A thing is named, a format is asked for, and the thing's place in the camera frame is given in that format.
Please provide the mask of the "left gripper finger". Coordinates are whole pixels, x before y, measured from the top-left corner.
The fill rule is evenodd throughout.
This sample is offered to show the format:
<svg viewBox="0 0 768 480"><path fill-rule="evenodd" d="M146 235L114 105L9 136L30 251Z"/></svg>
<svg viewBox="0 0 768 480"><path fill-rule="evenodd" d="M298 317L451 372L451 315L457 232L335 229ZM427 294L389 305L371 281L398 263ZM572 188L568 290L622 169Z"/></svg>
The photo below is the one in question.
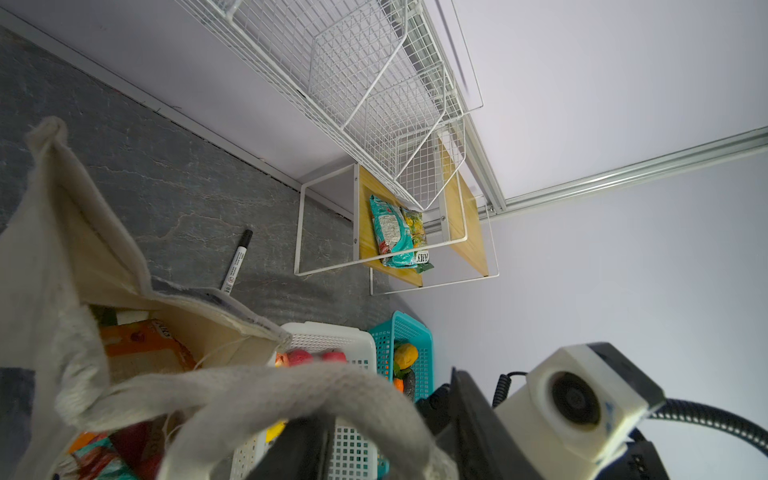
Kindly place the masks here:
<svg viewBox="0 0 768 480"><path fill-rule="evenodd" d="M310 416L291 420L246 479L325 479L332 443L332 417Z"/></svg>

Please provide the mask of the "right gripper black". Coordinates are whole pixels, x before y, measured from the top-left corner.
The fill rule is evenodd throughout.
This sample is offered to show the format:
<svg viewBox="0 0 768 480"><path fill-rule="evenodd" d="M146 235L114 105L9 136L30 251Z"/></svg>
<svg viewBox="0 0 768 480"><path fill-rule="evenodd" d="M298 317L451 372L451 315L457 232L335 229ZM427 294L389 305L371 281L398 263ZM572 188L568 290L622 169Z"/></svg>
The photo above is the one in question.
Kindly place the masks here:
<svg viewBox="0 0 768 480"><path fill-rule="evenodd" d="M541 477L468 372L454 369L451 381L416 407L461 479Z"/></svg>

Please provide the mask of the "orange snack bag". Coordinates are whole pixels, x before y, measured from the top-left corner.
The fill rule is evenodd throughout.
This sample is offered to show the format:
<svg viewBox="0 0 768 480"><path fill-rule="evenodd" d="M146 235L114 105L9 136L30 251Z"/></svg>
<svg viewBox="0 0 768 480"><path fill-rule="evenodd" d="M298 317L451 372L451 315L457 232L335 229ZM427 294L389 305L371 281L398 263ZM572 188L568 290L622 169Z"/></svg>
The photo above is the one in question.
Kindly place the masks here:
<svg viewBox="0 0 768 480"><path fill-rule="evenodd" d="M191 371L195 360L189 350L158 320L100 328L112 383L146 374Z"/></svg>

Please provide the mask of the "teal snack bag top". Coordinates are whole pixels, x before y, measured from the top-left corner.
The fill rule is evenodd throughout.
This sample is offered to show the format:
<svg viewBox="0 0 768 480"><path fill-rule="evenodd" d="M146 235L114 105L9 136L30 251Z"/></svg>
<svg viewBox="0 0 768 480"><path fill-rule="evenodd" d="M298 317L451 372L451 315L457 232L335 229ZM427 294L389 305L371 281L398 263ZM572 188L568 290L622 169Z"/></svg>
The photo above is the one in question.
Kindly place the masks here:
<svg viewBox="0 0 768 480"><path fill-rule="evenodd" d="M58 467L60 479L139 479L108 435L93 436L69 452Z"/></svg>

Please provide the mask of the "cream canvas tote bag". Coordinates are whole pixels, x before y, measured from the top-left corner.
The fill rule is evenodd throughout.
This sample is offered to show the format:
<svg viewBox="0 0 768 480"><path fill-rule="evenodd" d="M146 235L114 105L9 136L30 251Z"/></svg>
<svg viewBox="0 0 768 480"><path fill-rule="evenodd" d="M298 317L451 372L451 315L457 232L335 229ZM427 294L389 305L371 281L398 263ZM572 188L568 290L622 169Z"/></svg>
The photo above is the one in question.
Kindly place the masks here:
<svg viewBox="0 0 768 480"><path fill-rule="evenodd" d="M395 479L454 479L416 408L376 373L316 360L277 367L290 334L217 289L154 278L136 242L44 119L1 235L1 475L49 479L85 433L183 413L162 479L206 479L281 420L356 429Z"/></svg>

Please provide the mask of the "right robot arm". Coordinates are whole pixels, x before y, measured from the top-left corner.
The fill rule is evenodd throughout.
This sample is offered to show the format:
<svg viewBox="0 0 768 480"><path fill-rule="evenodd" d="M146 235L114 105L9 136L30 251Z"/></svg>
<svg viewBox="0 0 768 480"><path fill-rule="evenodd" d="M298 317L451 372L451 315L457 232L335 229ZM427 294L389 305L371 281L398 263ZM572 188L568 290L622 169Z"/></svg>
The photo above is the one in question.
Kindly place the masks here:
<svg viewBox="0 0 768 480"><path fill-rule="evenodd" d="M509 394L512 380L515 377L524 378L525 372L515 371L510 374L502 374L497 382L496 390L493 394L492 404L501 403L506 400ZM426 421L427 426L436 436L438 445L443 448L451 457L455 457L456 435L454 424L450 415L451 390L449 384L443 384L437 388L430 396L418 399L415 403L417 410ZM662 441L661 456L656 446L650 439L646 438L639 429L630 433L627 453L623 454L619 460L614 461L608 467L603 469L596 479L669 479L666 466L663 460L672 460L675 474L680 473L675 479L683 479L682 472L705 473L704 467L693 467L694 460L703 460L704 466L719 465L725 472L724 466L726 460L735 465L735 460L726 454L735 452L735 440L714 441L713 431L728 435L732 439L739 439L749 444L761 452L767 458L767 431L758 425L750 422L735 414L731 414L722 409L709 407L700 403L668 399L661 410L654 413L650 420L662 420L673 422L678 426L687 425L685 433L694 433L693 426L708 429L705 435L707 442L683 442L691 438L675 438L679 440L675 447L685 448L675 450L673 454L672 440ZM705 451L702 448L708 447L729 447L725 450L710 449Z"/></svg>

